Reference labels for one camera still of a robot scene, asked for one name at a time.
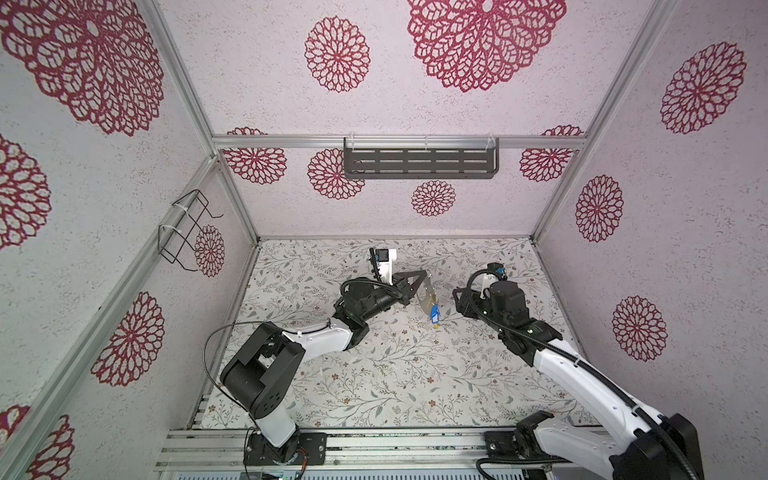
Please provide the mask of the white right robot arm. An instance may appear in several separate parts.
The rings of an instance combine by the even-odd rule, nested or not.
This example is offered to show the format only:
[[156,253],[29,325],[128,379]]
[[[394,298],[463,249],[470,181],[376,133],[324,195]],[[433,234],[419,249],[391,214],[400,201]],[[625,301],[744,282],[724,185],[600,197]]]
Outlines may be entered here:
[[522,289],[495,265],[472,276],[483,286],[476,290],[469,280],[454,289],[456,310],[493,327],[508,351],[567,390],[606,431],[582,431],[539,410],[511,430],[487,435],[478,469],[570,462],[603,479],[704,478],[698,433],[689,420],[646,405],[584,360],[558,330],[531,317]]

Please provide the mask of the keyring bunch with blue tags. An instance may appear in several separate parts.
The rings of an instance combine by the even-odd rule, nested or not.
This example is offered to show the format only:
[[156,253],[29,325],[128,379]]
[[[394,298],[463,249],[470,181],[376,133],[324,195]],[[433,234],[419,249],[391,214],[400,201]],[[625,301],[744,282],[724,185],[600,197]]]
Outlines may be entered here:
[[429,323],[438,329],[442,314],[437,293],[432,285],[432,277],[428,272],[424,274],[424,279],[416,291],[416,298]]

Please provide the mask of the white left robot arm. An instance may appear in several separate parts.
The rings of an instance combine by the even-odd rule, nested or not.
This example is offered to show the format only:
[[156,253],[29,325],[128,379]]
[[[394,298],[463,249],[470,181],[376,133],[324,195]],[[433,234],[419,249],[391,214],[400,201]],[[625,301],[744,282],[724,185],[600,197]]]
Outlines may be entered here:
[[396,273],[390,283],[353,278],[340,286],[328,321],[293,331],[272,322],[256,328],[219,375],[228,395],[255,423],[245,441],[246,466],[320,463],[302,444],[306,436],[285,406],[295,375],[310,360],[356,347],[370,331],[369,319],[396,304],[409,305],[427,279],[424,270]]

